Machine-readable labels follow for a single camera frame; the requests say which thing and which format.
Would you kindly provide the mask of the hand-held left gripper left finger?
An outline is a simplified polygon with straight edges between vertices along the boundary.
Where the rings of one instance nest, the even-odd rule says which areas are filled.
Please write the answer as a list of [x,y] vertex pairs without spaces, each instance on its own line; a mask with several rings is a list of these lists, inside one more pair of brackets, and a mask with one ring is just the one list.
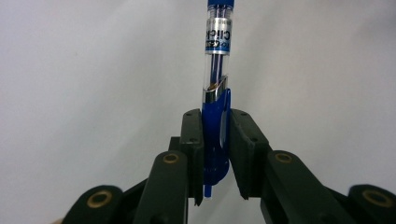
[[186,112],[182,118],[180,150],[188,158],[189,197],[200,206],[204,194],[204,136],[199,109]]

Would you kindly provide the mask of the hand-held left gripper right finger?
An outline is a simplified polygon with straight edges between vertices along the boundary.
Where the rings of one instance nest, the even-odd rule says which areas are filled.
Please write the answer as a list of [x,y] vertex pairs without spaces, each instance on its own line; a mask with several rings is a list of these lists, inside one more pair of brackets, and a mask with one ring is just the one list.
[[243,199],[260,198],[268,139],[249,113],[233,109],[230,116],[230,160]]

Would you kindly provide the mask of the blue click pen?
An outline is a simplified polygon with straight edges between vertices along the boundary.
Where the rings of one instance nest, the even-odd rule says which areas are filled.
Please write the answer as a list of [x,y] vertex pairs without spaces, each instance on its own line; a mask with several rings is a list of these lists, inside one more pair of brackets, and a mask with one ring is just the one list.
[[228,62],[233,36],[235,0],[207,0],[205,28],[205,81],[202,123],[205,146],[204,198],[229,171],[231,90]]

